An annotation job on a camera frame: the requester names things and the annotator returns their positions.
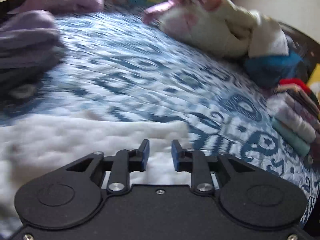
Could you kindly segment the folded teal blue garment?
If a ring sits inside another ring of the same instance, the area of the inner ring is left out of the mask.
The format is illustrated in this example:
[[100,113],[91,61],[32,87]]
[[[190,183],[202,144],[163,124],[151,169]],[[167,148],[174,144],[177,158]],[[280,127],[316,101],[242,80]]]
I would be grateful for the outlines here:
[[261,88],[273,88],[281,79],[291,79],[298,75],[298,66],[302,58],[290,51],[288,56],[262,56],[247,58],[244,69],[256,85]]

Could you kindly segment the yellow cartoon cushion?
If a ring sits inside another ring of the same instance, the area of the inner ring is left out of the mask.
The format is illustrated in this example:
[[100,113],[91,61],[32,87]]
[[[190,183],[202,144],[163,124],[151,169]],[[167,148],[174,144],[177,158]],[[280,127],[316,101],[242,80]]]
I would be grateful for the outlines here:
[[308,82],[307,86],[316,94],[320,92],[320,64],[316,64]]

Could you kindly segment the white pink floral pillow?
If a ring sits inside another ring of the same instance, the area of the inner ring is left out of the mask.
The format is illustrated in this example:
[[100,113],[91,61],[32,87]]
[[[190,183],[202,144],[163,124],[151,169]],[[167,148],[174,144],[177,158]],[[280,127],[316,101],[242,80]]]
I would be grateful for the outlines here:
[[168,0],[144,11],[143,23],[154,21],[168,36],[218,57],[289,54],[276,20],[230,0]]

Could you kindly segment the stack of folded small clothes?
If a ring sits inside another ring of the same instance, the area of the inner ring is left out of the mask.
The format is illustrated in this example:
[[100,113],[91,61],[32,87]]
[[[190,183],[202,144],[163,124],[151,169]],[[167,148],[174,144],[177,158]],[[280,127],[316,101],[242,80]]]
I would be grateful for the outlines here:
[[319,101],[300,79],[281,79],[267,100],[272,127],[302,158],[319,162]]

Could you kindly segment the folded dark grey garment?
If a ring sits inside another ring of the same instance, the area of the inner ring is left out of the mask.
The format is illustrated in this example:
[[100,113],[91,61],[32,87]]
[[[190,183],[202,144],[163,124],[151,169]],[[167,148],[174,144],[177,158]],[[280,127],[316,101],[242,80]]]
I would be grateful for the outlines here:
[[14,88],[37,81],[45,72],[57,66],[65,57],[63,49],[56,48],[52,55],[30,67],[1,69],[1,97],[7,96]]

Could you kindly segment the blue white patterned quilt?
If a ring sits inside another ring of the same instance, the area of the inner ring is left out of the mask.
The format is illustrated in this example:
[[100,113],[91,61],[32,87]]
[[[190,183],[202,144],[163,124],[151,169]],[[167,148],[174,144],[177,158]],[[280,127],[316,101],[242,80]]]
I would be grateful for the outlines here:
[[1,96],[1,124],[27,114],[88,111],[107,121],[183,121],[191,145],[231,153],[305,193],[301,222],[319,194],[319,172],[272,128],[265,93],[236,64],[173,40],[130,13],[56,20],[66,55],[23,88]]

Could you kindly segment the folded lavender garment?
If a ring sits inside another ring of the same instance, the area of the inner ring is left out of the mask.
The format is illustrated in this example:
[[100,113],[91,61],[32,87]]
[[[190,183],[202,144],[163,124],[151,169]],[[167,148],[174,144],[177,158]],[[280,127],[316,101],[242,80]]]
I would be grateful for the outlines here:
[[58,63],[65,55],[55,17],[44,10],[17,14],[1,25],[1,68]]

